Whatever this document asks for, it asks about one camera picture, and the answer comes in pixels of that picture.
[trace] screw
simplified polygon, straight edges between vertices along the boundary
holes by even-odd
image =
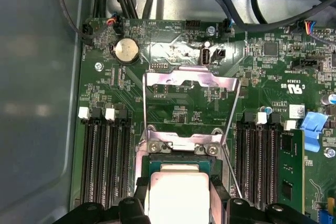
[[[218,148],[214,145],[210,145],[207,151],[210,155],[216,155],[218,153]]]
[[[277,206],[277,205],[272,206],[272,208],[277,212],[282,212],[283,211],[283,208],[280,207],[280,206]]]
[[[159,145],[157,143],[151,143],[149,146],[149,149],[151,152],[158,152],[159,151]]]
[[[206,29],[206,34],[208,34],[209,36],[214,36],[216,34],[216,28],[213,26],[209,26]]]
[[[96,206],[89,206],[87,209],[88,209],[89,211],[91,211],[91,210],[96,210],[97,207],[96,207]]]
[[[94,69],[98,72],[101,72],[103,70],[103,68],[104,68],[104,66],[100,62],[96,62],[96,64],[94,64]]]
[[[241,199],[235,199],[233,202],[236,203],[237,205],[243,204],[243,201]]]
[[[324,155],[327,157],[327,158],[332,158],[332,157],[335,157],[336,156],[336,151],[333,149],[333,148],[325,148],[324,150]]]

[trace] chip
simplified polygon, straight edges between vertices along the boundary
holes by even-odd
[[[184,123],[185,122],[185,117],[184,117],[184,115],[180,115],[180,117],[178,118],[178,122],[179,123]]]
[[[242,83],[243,87],[247,87],[248,83],[249,83],[249,80],[248,80],[248,78],[241,78],[240,82]]]
[[[91,117],[94,119],[100,119],[102,118],[102,111],[101,108],[92,108],[92,114]]]
[[[327,106],[326,107],[326,114],[327,115],[336,115],[336,106]]]
[[[292,151],[292,137],[289,135],[282,135],[281,149],[287,152]]]
[[[127,118],[127,110],[119,110],[119,118],[126,119]]]
[[[97,107],[104,107],[104,102],[97,102],[96,106]]]
[[[264,55],[265,56],[278,56],[278,44],[275,42],[264,43]]]
[[[292,200],[292,185],[286,181],[282,182],[281,186],[282,195],[289,200]]]

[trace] black connector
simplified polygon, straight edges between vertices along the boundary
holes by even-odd
[[[295,60],[291,63],[291,68],[293,70],[301,70],[301,69],[317,69],[321,71],[319,60],[313,60],[313,59],[299,59]]]
[[[291,34],[302,34],[305,33],[305,21],[299,20],[295,24],[289,26],[289,32]]]
[[[93,27],[89,24],[83,24],[82,26],[82,32],[86,35],[92,35],[93,34]],[[82,38],[83,43],[88,46],[93,46],[93,40],[92,39],[85,39]]]
[[[225,57],[226,57],[226,51],[223,48],[217,48],[212,55],[212,59],[218,61],[225,59]]]
[[[115,22],[113,24],[113,30],[115,32],[115,34],[117,35],[123,35],[124,31],[123,31],[123,26],[121,22]]]
[[[220,34],[229,34],[231,33],[232,21],[231,19],[226,18],[221,24],[221,33]]]
[[[197,30],[201,26],[200,20],[186,20],[185,21],[185,29],[186,30]]]

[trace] integrated circuit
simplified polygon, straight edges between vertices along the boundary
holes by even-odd
[[[243,87],[247,87],[248,84],[249,84],[249,79],[248,78],[241,78],[240,82],[241,82],[241,85]]]
[[[292,151],[292,136],[290,135],[282,135],[281,139],[281,149],[286,152]]]
[[[292,190],[293,190],[293,186],[290,183],[286,181],[282,182],[281,193],[286,199],[292,200]]]
[[[278,56],[278,44],[276,42],[264,43],[264,55],[265,56]]]
[[[331,54],[331,66],[333,68],[336,68],[336,52],[335,51]]]

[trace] capacitor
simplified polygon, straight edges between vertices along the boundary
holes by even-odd
[[[216,34],[216,28],[213,26],[207,27],[206,34],[208,34],[209,36],[214,36]]]
[[[139,59],[139,46],[133,39],[123,38],[116,44],[114,54],[120,63],[130,65]]]
[[[262,106],[259,109],[260,112],[265,112],[267,115],[271,115],[273,113],[273,109],[271,107]]]
[[[325,94],[321,97],[321,103],[323,105],[336,104],[336,94]]]
[[[271,115],[272,112],[273,112],[273,109],[271,107],[266,107],[265,112],[266,112],[267,115]]]

